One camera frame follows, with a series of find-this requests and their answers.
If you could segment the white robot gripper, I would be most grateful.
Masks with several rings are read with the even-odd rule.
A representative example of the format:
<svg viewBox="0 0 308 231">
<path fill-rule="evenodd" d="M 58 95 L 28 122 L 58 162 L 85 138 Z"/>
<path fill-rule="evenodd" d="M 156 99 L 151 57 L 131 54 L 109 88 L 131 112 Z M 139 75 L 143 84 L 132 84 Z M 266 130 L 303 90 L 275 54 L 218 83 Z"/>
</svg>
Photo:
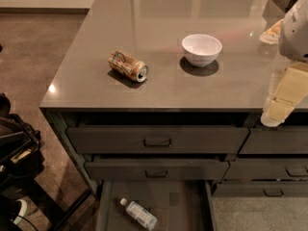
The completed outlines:
<svg viewBox="0 0 308 231">
<path fill-rule="evenodd" d="M 297 0 L 282 20 L 278 40 L 281 55 L 299 63 L 274 71 L 261 123 L 277 127 L 308 95 L 308 0 Z"/>
</svg>

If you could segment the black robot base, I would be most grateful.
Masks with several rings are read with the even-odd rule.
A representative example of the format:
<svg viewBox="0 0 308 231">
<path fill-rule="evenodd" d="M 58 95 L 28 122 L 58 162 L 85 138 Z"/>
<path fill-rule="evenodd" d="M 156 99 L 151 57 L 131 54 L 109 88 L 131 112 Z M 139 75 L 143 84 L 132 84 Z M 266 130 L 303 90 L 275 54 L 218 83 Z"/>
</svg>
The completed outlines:
<svg viewBox="0 0 308 231">
<path fill-rule="evenodd" d="M 40 131 L 35 130 L 19 115 L 11 114 L 11 102 L 0 94 L 0 160 L 13 180 L 30 197 L 40 191 L 34 175 L 37 170 L 31 163 L 32 154 L 40 149 Z M 18 198 L 13 200 L 0 194 L 0 231 L 22 231 L 18 224 L 26 214 L 27 202 Z"/>
</svg>

